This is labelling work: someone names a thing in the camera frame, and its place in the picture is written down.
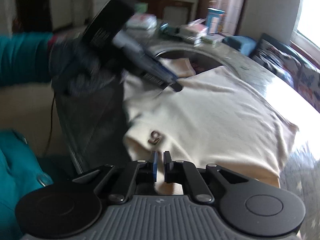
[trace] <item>person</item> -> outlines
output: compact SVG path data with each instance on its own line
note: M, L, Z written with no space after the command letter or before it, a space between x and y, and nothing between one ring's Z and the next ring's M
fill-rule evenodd
M81 96L116 78L101 68L98 57L79 38L62 39L51 33L0 37L0 87L52 81L56 93ZM0 130L0 181L0 239L20 239L16 204L52 180L41 170L23 135L14 130Z

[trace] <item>gloved hand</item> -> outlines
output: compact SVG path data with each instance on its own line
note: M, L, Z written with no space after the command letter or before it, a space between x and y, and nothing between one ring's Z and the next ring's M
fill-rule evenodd
M110 84L116 76L101 67L99 58L81 38L56 38L49 41L49 73L58 94L83 96Z

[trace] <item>beige floor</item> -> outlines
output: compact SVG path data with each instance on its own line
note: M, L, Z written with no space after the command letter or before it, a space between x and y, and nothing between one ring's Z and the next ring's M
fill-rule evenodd
M53 91L50 84L28 84L0 88L0 129L22 133L37 156L42 156L50 131ZM53 133L48 155L67 155L67 147L53 111Z

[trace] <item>black cable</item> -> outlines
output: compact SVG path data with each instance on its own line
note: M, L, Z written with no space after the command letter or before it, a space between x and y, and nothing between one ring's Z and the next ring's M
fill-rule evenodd
M52 137L52 127L53 127L53 106L54 106L54 101L56 99L56 93L53 94L53 99L52 99L52 104L51 104L51 123L50 123L50 133L49 133L49 138L47 141L47 146L45 147L45 150L43 152L43 157L45 157L48 153L50 143L51 143L51 137Z

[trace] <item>shirt sleeve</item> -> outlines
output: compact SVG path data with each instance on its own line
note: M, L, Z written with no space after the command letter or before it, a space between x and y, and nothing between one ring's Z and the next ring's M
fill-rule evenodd
M51 33L0 36L0 86L49 82L48 41Z

